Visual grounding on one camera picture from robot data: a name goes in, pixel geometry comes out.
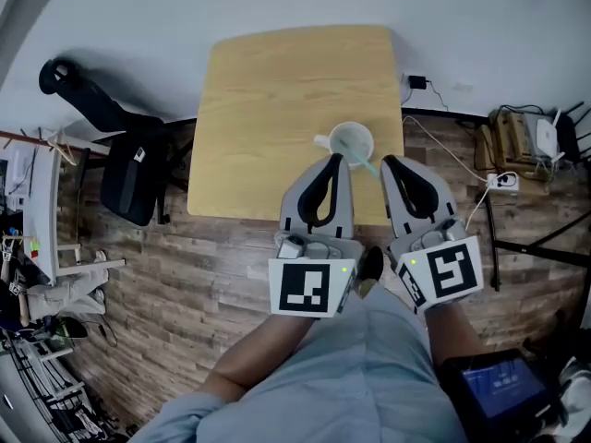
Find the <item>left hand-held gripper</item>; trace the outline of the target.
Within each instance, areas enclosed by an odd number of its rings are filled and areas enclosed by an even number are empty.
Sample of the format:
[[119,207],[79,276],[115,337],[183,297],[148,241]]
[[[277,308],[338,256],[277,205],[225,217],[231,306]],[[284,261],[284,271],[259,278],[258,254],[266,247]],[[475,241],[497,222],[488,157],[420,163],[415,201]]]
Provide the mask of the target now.
[[290,186],[280,225],[274,236],[278,250],[268,262],[272,313],[311,318],[340,313],[364,254],[354,238],[351,174],[342,154],[314,163]]

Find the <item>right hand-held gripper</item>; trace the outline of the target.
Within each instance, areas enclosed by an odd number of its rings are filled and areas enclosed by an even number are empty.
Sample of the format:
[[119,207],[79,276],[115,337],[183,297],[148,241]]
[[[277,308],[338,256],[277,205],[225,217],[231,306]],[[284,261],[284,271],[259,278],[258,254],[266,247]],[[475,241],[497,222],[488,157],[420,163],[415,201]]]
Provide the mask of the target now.
[[[416,311],[458,301],[483,289],[477,237],[468,235],[447,182],[423,163],[385,156],[380,180],[394,239],[392,268]],[[413,225],[435,224],[411,233]]]

